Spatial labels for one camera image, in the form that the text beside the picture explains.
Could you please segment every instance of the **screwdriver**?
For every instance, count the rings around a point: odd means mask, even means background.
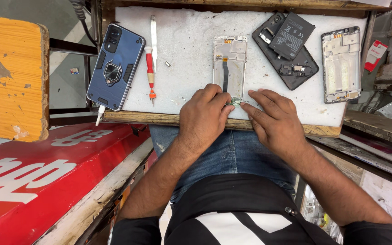
[[[152,69],[152,47],[145,47],[146,51],[146,64],[148,65],[148,81],[151,92],[149,98],[152,100],[152,106],[154,106],[154,99],[157,95],[154,92],[154,70]]]

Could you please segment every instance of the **phone screen assembly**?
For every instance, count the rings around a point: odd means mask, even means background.
[[[231,94],[231,103],[240,106],[247,61],[247,37],[216,36],[213,51],[213,83]]]
[[[280,55],[269,47],[285,20],[284,14],[276,12],[252,33],[252,38],[269,59],[288,89],[295,90],[316,74],[319,67],[305,46],[299,50],[293,60],[284,57],[278,58]]]
[[[122,26],[110,24],[96,61],[87,97],[112,110],[120,110],[145,43],[142,36]]]
[[[324,33],[324,102],[338,103],[356,99],[361,93],[359,27]]]

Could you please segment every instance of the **red and white box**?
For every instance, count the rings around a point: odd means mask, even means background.
[[[149,137],[130,124],[84,123],[1,144],[0,244],[34,243]]]
[[[373,45],[368,50],[364,68],[368,71],[373,71],[379,60],[381,60],[387,48],[387,45],[383,44],[378,40],[375,40],[375,42],[373,42]]]

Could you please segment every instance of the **phone battery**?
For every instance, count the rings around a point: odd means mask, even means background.
[[[288,60],[296,58],[315,25],[290,12],[269,47]]]

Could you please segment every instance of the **white foam mat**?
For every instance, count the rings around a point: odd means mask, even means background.
[[[294,91],[284,84],[273,66],[252,38],[252,32],[273,13],[225,11],[219,14],[194,10],[169,10],[149,7],[118,7],[116,21],[151,44],[150,16],[157,22],[158,59],[155,74],[155,106],[149,100],[146,58],[143,54],[122,110],[179,114],[181,107],[213,80],[213,39],[215,36],[247,36],[248,50],[244,82],[244,100],[256,102],[247,95],[249,89],[271,89],[294,101],[302,124],[340,126],[345,103],[327,105],[323,101],[323,64],[321,34],[359,26],[364,35],[366,19],[300,14],[316,28],[305,46],[319,64],[319,72]],[[248,119],[237,108],[230,116]]]

